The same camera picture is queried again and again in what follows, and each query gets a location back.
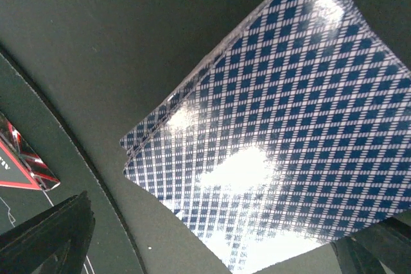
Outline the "blue playing card deck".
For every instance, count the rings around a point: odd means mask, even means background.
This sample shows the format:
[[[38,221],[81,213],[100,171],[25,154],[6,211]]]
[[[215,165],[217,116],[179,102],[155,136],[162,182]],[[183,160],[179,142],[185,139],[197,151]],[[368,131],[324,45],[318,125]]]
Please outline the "blue playing card deck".
[[[232,273],[410,208],[410,70],[353,0],[264,0],[121,140]]]

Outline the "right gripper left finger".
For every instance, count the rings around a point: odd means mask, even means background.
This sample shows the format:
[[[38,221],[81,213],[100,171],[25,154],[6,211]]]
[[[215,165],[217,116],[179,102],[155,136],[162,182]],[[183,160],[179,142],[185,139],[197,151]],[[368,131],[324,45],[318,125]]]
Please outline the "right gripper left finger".
[[[1,273],[81,273],[94,227],[82,191],[1,234]]]

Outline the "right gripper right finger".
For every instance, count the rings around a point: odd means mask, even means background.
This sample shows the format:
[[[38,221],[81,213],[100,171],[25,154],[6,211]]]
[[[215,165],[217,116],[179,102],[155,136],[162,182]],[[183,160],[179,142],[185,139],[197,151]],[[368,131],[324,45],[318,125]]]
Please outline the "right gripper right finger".
[[[331,243],[342,273],[410,273],[410,226],[388,218]]]

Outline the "red triangular dealer marker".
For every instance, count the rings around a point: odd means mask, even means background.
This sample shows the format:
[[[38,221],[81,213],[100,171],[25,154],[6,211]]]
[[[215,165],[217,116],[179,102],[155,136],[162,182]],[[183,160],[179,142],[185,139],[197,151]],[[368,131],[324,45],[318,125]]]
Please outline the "red triangular dealer marker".
[[[1,186],[50,191],[59,185],[57,176],[12,123],[1,115]]]

